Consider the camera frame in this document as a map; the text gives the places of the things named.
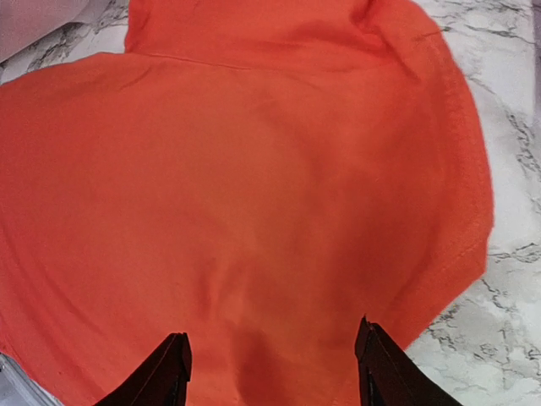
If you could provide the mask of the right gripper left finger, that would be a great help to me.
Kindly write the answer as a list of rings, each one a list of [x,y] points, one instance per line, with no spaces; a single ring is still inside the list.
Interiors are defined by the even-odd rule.
[[[96,406],[184,406],[190,378],[189,337],[171,333]]]

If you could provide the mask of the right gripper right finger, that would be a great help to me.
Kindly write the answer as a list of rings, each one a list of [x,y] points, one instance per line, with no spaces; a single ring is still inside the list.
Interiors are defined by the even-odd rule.
[[[364,317],[355,342],[362,406],[461,406],[431,381],[377,323]]]

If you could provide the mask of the orange t-shirt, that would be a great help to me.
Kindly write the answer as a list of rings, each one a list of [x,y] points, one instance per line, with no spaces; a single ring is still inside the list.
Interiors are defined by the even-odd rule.
[[[67,405],[171,332],[192,405],[351,405],[484,273],[477,109],[411,1],[133,1],[121,54],[1,87],[1,350]]]

